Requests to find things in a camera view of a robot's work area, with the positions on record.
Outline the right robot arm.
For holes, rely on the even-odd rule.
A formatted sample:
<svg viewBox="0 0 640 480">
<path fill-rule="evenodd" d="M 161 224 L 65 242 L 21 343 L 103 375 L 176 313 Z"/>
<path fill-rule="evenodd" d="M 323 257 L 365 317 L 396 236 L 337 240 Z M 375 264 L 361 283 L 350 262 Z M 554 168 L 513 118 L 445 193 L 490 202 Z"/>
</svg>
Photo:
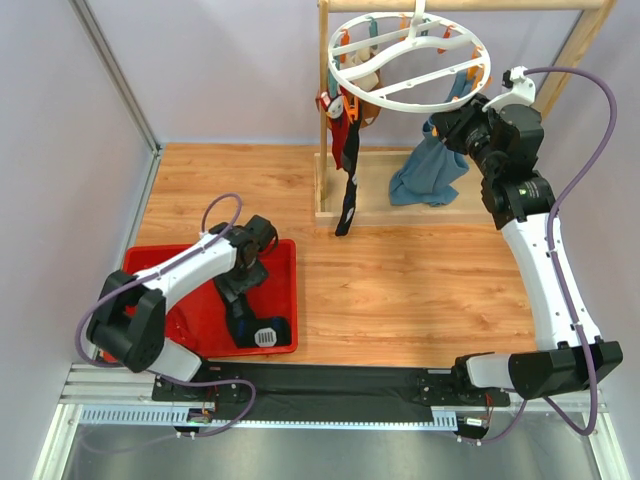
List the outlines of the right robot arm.
<svg viewBox="0 0 640 480">
<path fill-rule="evenodd" d="M 473 388 L 513 390 L 526 400 L 585 391 L 623 360 L 602 338 L 582 302 L 551 217 L 555 196 L 536 170 L 544 138 L 540 113 L 511 104 L 494 109 L 477 94 L 436 113 L 437 137 L 469 156 L 482 174 L 482 202 L 508 244 L 525 285 L 535 325 L 532 352 L 459 357 L 455 367 Z"/>
</svg>

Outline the black sock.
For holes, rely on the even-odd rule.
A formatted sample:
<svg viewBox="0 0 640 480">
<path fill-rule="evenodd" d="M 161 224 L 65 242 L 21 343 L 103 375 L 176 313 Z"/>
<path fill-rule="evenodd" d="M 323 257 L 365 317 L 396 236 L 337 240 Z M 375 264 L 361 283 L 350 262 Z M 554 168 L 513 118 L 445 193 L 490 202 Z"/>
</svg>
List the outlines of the black sock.
<svg viewBox="0 0 640 480">
<path fill-rule="evenodd" d="M 285 317 L 258 318 L 244 292 L 235 293 L 220 280 L 214 280 L 225 307 L 227 331 L 238 349 L 287 346 L 292 343 L 292 330 Z"/>
<path fill-rule="evenodd" d="M 335 236 L 342 237 L 349 233 L 355 211 L 357 198 L 357 162 L 360 149 L 360 127 L 362 118 L 359 117 L 349 125 L 345 144 L 342 150 L 342 165 L 348 178 L 345 195 L 342 202 L 341 216 L 335 229 Z"/>
</svg>

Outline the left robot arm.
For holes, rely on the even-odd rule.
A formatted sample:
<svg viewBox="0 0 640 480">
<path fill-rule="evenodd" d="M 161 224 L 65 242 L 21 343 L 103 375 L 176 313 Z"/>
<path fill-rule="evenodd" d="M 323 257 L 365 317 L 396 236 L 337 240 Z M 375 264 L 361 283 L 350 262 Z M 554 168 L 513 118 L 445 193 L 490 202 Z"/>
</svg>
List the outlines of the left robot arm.
<svg viewBox="0 0 640 480">
<path fill-rule="evenodd" d="M 223 223 L 169 260 L 134 275 L 110 274 L 86 327 L 87 340 L 134 373 L 149 371 L 183 384 L 203 359 L 166 335 L 169 311 L 197 288 L 211 284 L 225 308 L 226 327 L 238 348 L 267 348 L 291 338 L 282 317 L 260 319 L 247 293 L 268 272 L 261 254 L 278 243 L 275 227 L 255 215 L 244 226 Z"/>
</svg>

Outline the teal blue sock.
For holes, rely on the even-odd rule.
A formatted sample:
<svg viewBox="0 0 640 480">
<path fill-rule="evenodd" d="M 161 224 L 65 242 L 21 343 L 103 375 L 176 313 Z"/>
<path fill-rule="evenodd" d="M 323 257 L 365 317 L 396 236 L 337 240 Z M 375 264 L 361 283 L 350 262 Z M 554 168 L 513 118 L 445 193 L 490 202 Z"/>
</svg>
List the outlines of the teal blue sock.
<svg viewBox="0 0 640 480">
<path fill-rule="evenodd" d="M 393 206 L 442 207 L 457 198 L 458 191 L 452 184 L 469 172 L 469 164 L 462 154 L 449 150 L 433 128 L 430 116 L 422 127 L 422 141 L 391 177 L 389 199 Z"/>
</svg>

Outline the red santa sock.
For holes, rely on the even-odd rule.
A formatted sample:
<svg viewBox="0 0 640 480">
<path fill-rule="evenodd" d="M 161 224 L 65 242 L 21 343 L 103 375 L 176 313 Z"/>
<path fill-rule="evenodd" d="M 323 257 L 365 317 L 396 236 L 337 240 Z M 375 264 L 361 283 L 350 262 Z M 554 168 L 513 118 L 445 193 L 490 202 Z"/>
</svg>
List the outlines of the red santa sock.
<svg viewBox="0 0 640 480">
<path fill-rule="evenodd" d="M 349 120 L 345 112 L 343 98 L 342 94 L 331 97 L 328 91 L 322 91 L 317 99 L 317 103 L 324 111 L 328 121 L 332 139 L 331 154 L 337 170 L 343 168 L 342 154 L 349 130 Z"/>
</svg>

